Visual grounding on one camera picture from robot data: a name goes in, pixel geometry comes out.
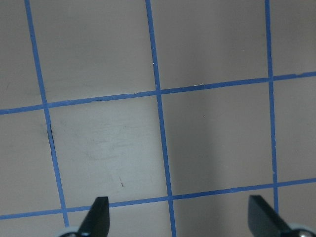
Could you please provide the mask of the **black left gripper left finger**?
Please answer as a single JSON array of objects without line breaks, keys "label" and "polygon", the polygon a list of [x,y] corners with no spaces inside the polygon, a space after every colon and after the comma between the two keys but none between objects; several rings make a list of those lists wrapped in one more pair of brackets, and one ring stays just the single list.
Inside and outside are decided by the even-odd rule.
[{"label": "black left gripper left finger", "polygon": [[77,237],[107,237],[110,229],[108,197],[97,197],[77,230]]}]

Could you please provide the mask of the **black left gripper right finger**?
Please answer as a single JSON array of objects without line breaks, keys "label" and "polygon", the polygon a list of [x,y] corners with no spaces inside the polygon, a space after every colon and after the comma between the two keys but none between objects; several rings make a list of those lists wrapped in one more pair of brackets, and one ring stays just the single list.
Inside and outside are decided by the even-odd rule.
[{"label": "black left gripper right finger", "polygon": [[289,225],[260,195],[249,196],[247,222],[254,237],[287,237],[292,232]]}]

